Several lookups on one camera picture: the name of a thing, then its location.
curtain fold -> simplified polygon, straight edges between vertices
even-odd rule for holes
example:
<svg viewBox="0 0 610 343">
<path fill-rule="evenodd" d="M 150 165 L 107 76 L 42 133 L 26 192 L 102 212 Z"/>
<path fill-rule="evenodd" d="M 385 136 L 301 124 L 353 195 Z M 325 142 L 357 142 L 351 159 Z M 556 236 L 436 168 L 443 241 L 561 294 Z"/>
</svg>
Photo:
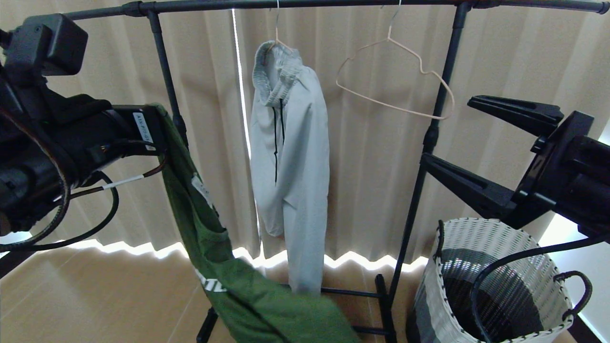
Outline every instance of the curtain fold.
<svg viewBox="0 0 610 343">
<path fill-rule="evenodd" d="M 3 29 L 25 17 L 120 5 L 90 2 L 0 0 Z M 411 201 L 422 140 L 429 120 L 360 99 L 335 85 L 337 70 L 358 48 L 383 39 L 396 6 L 281 9 L 279 36 L 299 49 L 320 79 L 329 116 L 331 185 L 326 252 L 337 258 L 355 251 L 369 260 L 396 257 Z M 425 70 L 441 73 L 451 35 L 454 6 L 405 5 L 393 38 L 417 51 Z M 242 117 L 237 54 L 243 67 L 249 120 L 254 52 L 273 39 L 276 10 L 236 10 L 239 51 L 231 11 L 162 13 L 160 20 L 187 124 L 191 153 L 209 186 L 235 248 L 258 256 L 282 251 L 283 241 L 257 228 Z M 68 96 L 88 93 L 114 104 L 169 102 L 154 39 L 146 18 L 83 20 L 89 33 L 82 71 L 51 77 L 52 89 Z M 580 110 L 595 117 L 597 138 L 610 118 L 610 16 L 565 10 L 497 7 L 473 9 L 462 33 L 451 88 L 454 116 L 440 124 L 435 155 L 514 189 L 532 158 L 534 137 L 466 106 L 474 95 L 518 98 Z M 374 99 L 431 113 L 439 82 L 422 76 L 417 59 L 392 45 L 362 51 L 340 76 L 343 85 Z M 130 157 L 110 166 L 114 181 L 155 166 L 151 157 Z M 151 242 L 157 249 L 179 240 L 160 178 L 119 188 L 115 220 L 97 238 L 104 244 Z M 48 240 L 66 239 L 101 220 L 108 194 L 80 198 Z M 468 206 L 427 177 L 408 259 L 426 253 L 438 219 L 476 216 Z M 540 237 L 551 215 L 526 229 Z"/>
</svg>

beige floor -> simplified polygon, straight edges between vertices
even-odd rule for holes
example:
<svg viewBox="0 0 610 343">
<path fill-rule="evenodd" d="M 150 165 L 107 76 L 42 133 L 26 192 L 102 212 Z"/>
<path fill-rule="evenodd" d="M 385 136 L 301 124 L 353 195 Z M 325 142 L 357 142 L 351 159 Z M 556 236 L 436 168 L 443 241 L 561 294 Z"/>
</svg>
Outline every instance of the beige floor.
<svg viewBox="0 0 610 343">
<path fill-rule="evenodd" d="M 285 282 L 286 264 L 261 269 Z M 393 307 L 399 342 L 423 269 L 403 273 Z M 374 290 L 374 277 L 391 277 L 390 267 L 370 272 L 353 262 L 325 270 L 325 286 Z M 37 254 L 5 276 L 0 284 L 0 342 L 195 342 L 209 308 L 189 261 L 179 252 L 163 259 L 125 251 L 63 248 Z M 374 300 L 333 299 L 354 324 L 380 325 Z M 367 343 L 382 338 L 363 335 Z M 234 342 L 218 323 L 210 342 Z M 556 341 L 574 343 L 569 335 Z"/>
</svg>

basket handle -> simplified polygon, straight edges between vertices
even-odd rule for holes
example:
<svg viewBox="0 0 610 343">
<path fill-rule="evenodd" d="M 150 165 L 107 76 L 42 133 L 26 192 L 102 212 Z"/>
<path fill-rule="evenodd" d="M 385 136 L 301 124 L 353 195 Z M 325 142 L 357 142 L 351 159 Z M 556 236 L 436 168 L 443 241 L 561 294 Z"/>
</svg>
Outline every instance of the basket handle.
<svg viewBox="0 0 610 343">
<path fill-rule="evenodd" d="M 436 252 L 434 253 L 434 260 L 436 258 L 440 258 L 443 250 L 443 244 L 445 243 L 445 223 L 442 220 L 439 220 L 439 246 L 436 247 Z"/>
<path fill-rule="evenodd" d="M 591 283 L 591 280 L 589 280 L 589 278 L 585 274 L 577 270 L 557 274 L 553 277 L 553 281 L 564 281 L 565 279 L 571 278 L 573 276 L 578 276 L 582 279 L 584 283 L 584 294 L 582 299 L 578 302 L 578 304 L 576 304 L 576 306 L 574 306 L 573 309 L 569 309 L 564 313 L 564 315 L 561 317 L 561 320 L 565 320 L 570 315 L 576 316 L 587 305 L 587 303 L 591 299 L 591 294 L 593 294 L 593 284 Z"/>
</svg>

empty hanger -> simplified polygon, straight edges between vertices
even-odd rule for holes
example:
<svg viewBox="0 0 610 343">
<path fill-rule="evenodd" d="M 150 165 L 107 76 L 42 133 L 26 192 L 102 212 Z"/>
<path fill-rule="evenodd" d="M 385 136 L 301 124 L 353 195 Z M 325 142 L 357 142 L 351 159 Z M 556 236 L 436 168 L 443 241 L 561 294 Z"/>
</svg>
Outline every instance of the empty hanger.
<svg viewBox="0 0 610 343">
<path fill-rule="evenodd" d="M 284 44 L 282 41 L 279 40 L 279 36 L 278 36 L 278 22 L 279 22 L 279 0 L 278 0 L 278 13 L 275 16 L 275 42 L 273 42 L 273 44 L 271 44 L 271 46 L 267 49 L 267 52 L 265 53 L 268 54 L 271 49 L 276 46 L 277 44 L 283 45 L 285 46 L 288 50 L 290 50 L 290 52 L 292 52 L 292 49 L 287 46 L 286 44 Z"/>
<path fill-rule="evenodd" d="M 422 117 L 426 117 L 426 118 L 432 118 L 432 119 L 438 119 L 438 120 L 447 119 L 447 118 L 449 118 L 450 116 L 453 115 L 453 112 L 455 111 L 455 105 L 456 105 L 456 101 L 455 101 L 455 98 L 453 96 L 453 92 L 449 88 L 449 85 L 447 85 L 447 83 L 443 80 L 442 77 L 440 77 L 440 75 L 436 71 L 434 71 L 434 70 L 424 71 L 423 70 L 423 66 L 422 66 L 423 65 L 422 58 L 415 51 L 407 48 L 406 46 L 404 46 L 404 45 L 398 43 L 397 41 L 395 41 L 394 39 L 392 39 L 392 25 L 394 24 L 394 18 L 396 18 L 396 15 L 398 14 L 398 10 L 400 9 L 400 6 L 402 5 L 402 2 L 403 2 L 402 0 L 399 0 L 398 8 L 396 9 L 396 12 L 394 13 L 394 16 L 392 17 L 392 20 L 390 20 L 390 27 L 389 27 L 389 29 L 387 31 L 387 37 L 384 40 L 380 40 L 378 42 L 374 42 L 374 43 L 371 43 L 369 45 L 365 45 L 365 46 L 361 47 L 360 49 L 356 50 L 356 52 L 354 53 L 354 55 L 352 57 L 346 58 L 343 61 L 343 63 L 341 64 L 341 67 L 339 67 L 339 70 L 337 72 L 337 78 L 335 79 L 335 83 L 339 87 L 343 88 L 344 90 L 346 90 L 346 91 L 348 91 L 348 92 L 350 92 L 350 93 L 352 93 L 354 95 L 360 96 L 361 98 L 373 101 L 376 104 L 380 104 L 380 105 L 383 105 L 383 106 L 386 106 L 386 107 L 389 107 L 389 108 L 393 108 L 395 110 L 399 110 L 399 111 L 402 111 L 402 112 L 407 112 L 407 113 L 411 113 L 411 114 L 421 115 Z M 356 58 L 356 55 L 358 55 L 358 53 L 361 50 L 364 50 L 366 48 L 370 48 L 371 46 L 375 46 L 377 44 L 381 44 L 381 43 L 385 43 L 385 42 L 389 42 L 389 43 L 392 43 L 394 45 L 397 45 L 399 48 L 401 48 L 403 50 L 406 50 L 410 54 L 412 54 L 413 56 L 417 57 L 417 59 L 419 60 L 419 69 L 420 69 L 420 73 L 421 74 L 424 74 L 424 75 L 426 75 L 426 74 L 433 74 L 434 76 L 436 76 L 437 79 L 439 79 L 439 81 L 443 85 L 443 87 L 445 87 L 445 89 L 447 89 L 447 93 L 449 94 L 449 97 L 451 98 L 451 111 L 449 112 L 448 115 L 446 115 L 444 117 L 436 117 L 436 116 L 433 116 L 433 115 L 430 115 L 430 114 L 425 114 L 425 113 L 417 112 L 417 111 L 414 111 L 414 110 L 403 109 L 403 108 L 400 108 L 400 107 L 396 107 L 396 106 L 393 106 L 393 105 L 390 105 L 390 104 L 382 103 L 381 101 L 369 98 L 369 97 L 367 97 L 365 95 L 362 95 L 360 93 L 354 92 L 353 90 L 348 89 L 345 86 L 339 84 L 339 76 L 341 75 L 341 70 L 343 69 L 343 66 L 345 66 L 345 64 L 347 63 L 348 60 L 352 60 L 353 61 Z"/>
</svg>

baseboard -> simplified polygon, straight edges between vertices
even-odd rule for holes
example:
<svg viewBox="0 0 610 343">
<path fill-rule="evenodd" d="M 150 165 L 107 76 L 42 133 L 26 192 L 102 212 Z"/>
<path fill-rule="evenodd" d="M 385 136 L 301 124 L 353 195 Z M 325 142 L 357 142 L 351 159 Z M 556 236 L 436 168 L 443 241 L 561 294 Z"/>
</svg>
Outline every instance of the baseboard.
<svg viewBox="0 0 610 343">
<path fill-rule="evenodd" d="M 22 264 L 34 251 L 11 251 L 0 258 L 0 279 Z"/>
<path fill-rule="evenodd" d="M 580 316 L 576 316 L 574 323 L 568 331 L 578 343 L 602 343 L 587 324 L 583 322 Z"/>
</svg>

